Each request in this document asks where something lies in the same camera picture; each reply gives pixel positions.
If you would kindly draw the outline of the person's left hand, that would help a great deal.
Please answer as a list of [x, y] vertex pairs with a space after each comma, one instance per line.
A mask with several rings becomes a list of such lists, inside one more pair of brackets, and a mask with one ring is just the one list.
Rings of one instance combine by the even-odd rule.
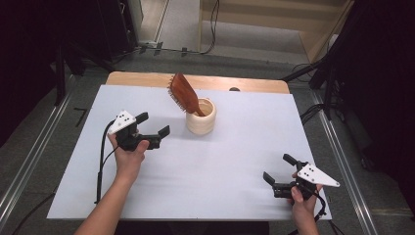
[[108, 134], [108, 138], [115, 150], [115, 181], [132, 184], [138, 177], [141, 163], [145, 160], [145, 152], [149, 147], [149, 142], [147, 140], [141, 141], [136, 149], [130, 152], [117, 146], [114, 134]]

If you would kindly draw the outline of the brown wooden hairbrush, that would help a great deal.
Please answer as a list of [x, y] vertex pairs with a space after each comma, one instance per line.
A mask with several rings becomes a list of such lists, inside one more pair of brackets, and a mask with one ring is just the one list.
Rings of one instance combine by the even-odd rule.
[[205, 116], [195, 90], [182, 73], [176, 73], [170, 80], [168, 93], [182, 111], [188, 114], [196, 113], [199, 117]]

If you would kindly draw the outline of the person's right hand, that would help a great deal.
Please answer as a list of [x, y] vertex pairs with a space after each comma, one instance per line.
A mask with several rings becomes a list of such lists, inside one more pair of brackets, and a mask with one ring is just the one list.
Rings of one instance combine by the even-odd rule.
[[317, 201], [315, 195], [306, 200], [300, 189], [294, 186], [291, 189], [294, 205], [292, 206], [293, 220], [297, 227], [315, 225], [314, 209]]

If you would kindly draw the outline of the cream ribbed cup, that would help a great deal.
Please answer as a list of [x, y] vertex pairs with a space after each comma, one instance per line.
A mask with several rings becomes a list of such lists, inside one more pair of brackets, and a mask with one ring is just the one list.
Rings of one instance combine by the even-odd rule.
[[209, 98], [200, 98], [199, 106], [204, 117], [200, 117], [197, 113], [186, 114], [186, 126], [196, 135], [205, 135], [210, 133], [215, 125], [216, 106]]

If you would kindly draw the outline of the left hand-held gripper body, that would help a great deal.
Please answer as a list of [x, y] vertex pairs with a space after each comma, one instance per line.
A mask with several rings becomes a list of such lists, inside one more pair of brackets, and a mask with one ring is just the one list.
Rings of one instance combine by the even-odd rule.
[[148, 150], [158, 149], [161, 144], [159, 134], [141, 134], [138, 131], [135, 118], [128, 111], [121, 111], [110, 126], [108, 133], [115, 135], [117, 145], [124, 151], [134, 151], [143, 140], [149, 142]]

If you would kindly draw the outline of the metal floor rail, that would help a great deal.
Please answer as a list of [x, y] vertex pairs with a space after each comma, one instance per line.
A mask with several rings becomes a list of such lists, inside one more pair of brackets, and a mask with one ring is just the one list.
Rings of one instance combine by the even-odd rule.
[[0, 148], [0, 230], [11, 216], [28, 180], [64, 115], [72, 97], [68, 93], [58, 106], [47, 95]]
[[345, 151], [338, 138], [333, 122], [327, 118], [323, 111], [319, 112], [319, 118], [328, 137], [330, 146], [334, 153], [335, 160], [343, 177], [345, 188], [349, 194], [353, 210], [357, 215], [364, 235], [379, 235], [378, 229], [373, 220], [373, 216], [361, 193], [358, 183], [348, 164]]

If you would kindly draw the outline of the black metal stand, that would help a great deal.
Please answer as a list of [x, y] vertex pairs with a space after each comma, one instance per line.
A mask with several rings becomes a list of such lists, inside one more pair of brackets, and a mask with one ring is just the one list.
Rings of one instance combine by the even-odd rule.
[[82, 63], [82, 58], [86, 58], [92, 61], [94, 64], [104, 69], [108, 73], [115, 71], [113, 66], [98, 56], [94, 55], [87, 49], [81, 47], [79, 44], [72, 41], [62, 40], [56, 47], [56, 106], [61, 105], [67, 95], [65, 64], [68, 65], [70, 71], [73, 74], [83, 75], [86, 70], [86, 66]]
[[326, 84], [323, 98], [323, 112], [327, 120], [331, 120], [331, 101], [337, 69], [327, 56], [319, 60], [315, 68], [316, 72], [308, 84], [311, 89], [319, 89], [323, 84]]

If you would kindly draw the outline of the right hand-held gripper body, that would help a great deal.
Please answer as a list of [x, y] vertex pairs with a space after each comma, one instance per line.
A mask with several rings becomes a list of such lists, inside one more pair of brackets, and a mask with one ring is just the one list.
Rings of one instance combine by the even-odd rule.
[[340, 183], [323, 172], [314, 164], [296, 161], [294, 166], [297, 169], [297, 177], [291, 183], [272, 182], [272, 189], [275, 198], [292, 199], [291, 189], [297, 186], [302, 197], [308, 200], [317, 190], [317, 185], [339, 187]]

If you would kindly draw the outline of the light wooden table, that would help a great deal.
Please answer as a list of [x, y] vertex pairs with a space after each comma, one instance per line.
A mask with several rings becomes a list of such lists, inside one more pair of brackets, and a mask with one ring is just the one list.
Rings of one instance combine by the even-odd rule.
[[[224, 77], [185, 74], [194, 89], [225, 90], [238, 88], [240, 91], [289, 94], [288, 84], [282, 80]], [[114, 71], [108, 76], [108, 85], [167, 87], [173, 73]]]

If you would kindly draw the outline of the black cabinet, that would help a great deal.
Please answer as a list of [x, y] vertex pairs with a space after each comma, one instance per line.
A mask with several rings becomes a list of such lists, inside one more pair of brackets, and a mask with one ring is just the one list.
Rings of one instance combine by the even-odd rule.
[[131, 52], [137, 41], [129, 0], [97, 0], [97, 3], [110, 57]]

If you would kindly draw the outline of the light wooden shelf frame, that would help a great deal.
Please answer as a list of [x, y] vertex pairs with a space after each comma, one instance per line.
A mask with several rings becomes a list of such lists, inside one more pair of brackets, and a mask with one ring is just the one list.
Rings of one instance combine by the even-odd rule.
[[319, 60], [354, 0], [199, 0], [198, 48], [218, 22], [216, 55], [273, 61]]

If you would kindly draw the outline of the white board sheet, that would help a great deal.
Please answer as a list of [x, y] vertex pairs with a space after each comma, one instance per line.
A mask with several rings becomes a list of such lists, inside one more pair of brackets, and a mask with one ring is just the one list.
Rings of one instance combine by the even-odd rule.
[[217, 108], [213, 131], [198, 136], [166, 89], [103, 85], [73, 150], [48, 212], [51, 219], [83, 219], [95, 206], [96, 191], [107, 190], [115, 161], [100, 165], [112, 146], [107, 124], [120, 111], [149, 119], [145, 134], [165, 126], [170, 134], [147, 153], [122, 213], [137, 220], [286, 220], [291, 208], [273, 195], [262, 175], [291, 181], [289, 154], [302, 162], [313, 157], [295, 100], [290, 94], [202, 90]]

